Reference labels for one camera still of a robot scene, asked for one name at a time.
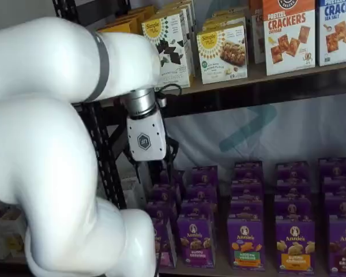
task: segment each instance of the green label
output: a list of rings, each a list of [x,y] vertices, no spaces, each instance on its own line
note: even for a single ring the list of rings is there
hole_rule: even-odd
[[[260,253],[235,251],[235,259],[246,260],[246,261],[256,261],[256,260],[260,260]]]

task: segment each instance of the teal graphic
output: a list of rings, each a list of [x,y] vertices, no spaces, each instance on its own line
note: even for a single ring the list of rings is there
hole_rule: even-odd
[[[221,152],[227,152],[236,148],[237,145],[270,124],[277,116],[277,110],[272,105],[249,107],[248,109],[256,113],[257,117],[251,120],[247,125],[239,128],[229,137],[222,140],[219,143],[219,149]]]

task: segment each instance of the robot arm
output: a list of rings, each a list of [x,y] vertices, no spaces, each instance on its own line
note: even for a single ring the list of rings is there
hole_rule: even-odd
[[[26,213],[36,276],[153,276],[152,222],[95,197],[95,151],[70,103],[132,91],[125,100],[138,136],[137,119],[161,121],[149,89],[159,76],[157,52],[142,36],[93,35],[58,18],[0,31],[0,200]]]

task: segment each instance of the gray band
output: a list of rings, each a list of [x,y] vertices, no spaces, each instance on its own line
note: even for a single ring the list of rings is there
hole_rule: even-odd
[[[99,57],[100,57],[100,76],[99,81],[97,82],[97,85],[91,95],[85,100],[85,102],[92,102],[97,99],[101,93],[103,92],[106,83],[108,82],[109,78],[109,55],[108,50],[106,48],[105,43],[103,42],[102,38],[99,36],[96,32],[90,32],[92,37],[94,38],[97,48],[99,49]]]

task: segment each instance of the shelf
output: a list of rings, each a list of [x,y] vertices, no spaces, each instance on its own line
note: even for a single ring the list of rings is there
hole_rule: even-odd
[[[179,97],[172,95],[178,94],[177,90],[165,93],[164,117],[339,95],[346,93],[346,63],[272,76],[266,75],[264,63],[250,65],[248,78],[205,85],[197,78]],[[113,99],[101,101],[101,105],[107,125],[125,122],[123,110],[113,106]]]

